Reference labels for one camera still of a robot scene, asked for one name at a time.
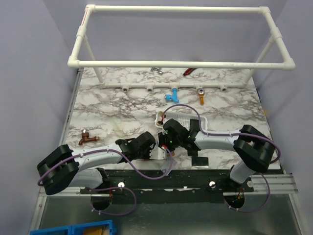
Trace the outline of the white plastic basket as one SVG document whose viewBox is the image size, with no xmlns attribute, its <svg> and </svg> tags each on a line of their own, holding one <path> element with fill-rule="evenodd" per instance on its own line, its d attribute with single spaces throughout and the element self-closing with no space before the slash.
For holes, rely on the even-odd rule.
<svg viewBox="0 0 313 235">
<path fill-rule="evenodd" d="M 167 111 L 162 119 L 163 112 L 159 111 L 156 114 L 155 126 L 167 131 L 187 132 L 190 130 L 191 123 L 195 123 L 196 128 L 199 128 L 199 119 L 201 120 L 201 127 L 203 130 L 207 130 L 207 118 L 192 114 L 184 114 L 180 112 Z"/>
</svg>

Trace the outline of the white credit card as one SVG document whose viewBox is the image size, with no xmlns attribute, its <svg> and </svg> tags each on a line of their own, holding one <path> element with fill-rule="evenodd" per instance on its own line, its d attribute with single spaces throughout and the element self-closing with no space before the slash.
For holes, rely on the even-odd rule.
<svg viewBox="0 0 313 235">
<path fill-rule="evenodd" d="M 170 159 L 166 159 L 164 161 L 164 163 L 160 167 L 160 170 L 161 170 L 162 174 L 165 174 L 166 176 L 169 174 L 169 173 L 166 173 L 166 172 L 169 170 L 170 164 L 171 164 L 171 160 Z"/>
</svg>

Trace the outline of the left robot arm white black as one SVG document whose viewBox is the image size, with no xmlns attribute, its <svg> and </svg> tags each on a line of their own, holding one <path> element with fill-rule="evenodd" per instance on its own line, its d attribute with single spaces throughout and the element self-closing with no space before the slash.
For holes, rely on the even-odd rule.
<svg viewBox="0 0 313 235">
<path fill-rule="evenodd" d="M 149 132 L 90 150 L 71 150 L 63 144 L 37 165 L 38 185 L 47 195 L 57 194 L 68 187 L 86 187 L 104 193 L 109 182 L 104 170 L 100 169 L 101 165 L 156 159 L 157 148 L 157 142 Z"/>
</svg>

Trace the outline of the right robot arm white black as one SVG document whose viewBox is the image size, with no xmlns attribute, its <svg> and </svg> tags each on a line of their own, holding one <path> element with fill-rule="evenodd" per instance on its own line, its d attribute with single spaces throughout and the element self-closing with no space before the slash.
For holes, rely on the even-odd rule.
<svg viewBox="0 0 313 235">
<path fill-rule="evenodd" d="M 196 157 L 198 152 L 218 149 L 236 152 L 240 161 L 234 165 L 225 179 L 225 187 L 235 192 L 243 186 L 254 173 L 265 173 L 271 164 L 275 146 L 271 140 L 251 125 L 244 125 L 240 130 L 224 133 L 205 133 L 198 120 L 194 120 L 189 129 L 178 121 L 170 119 L 164 123 L 158 133 L 159 146 L 166 146 L 172 152 L 182 147 L 187 155 Z"/>
</svg>

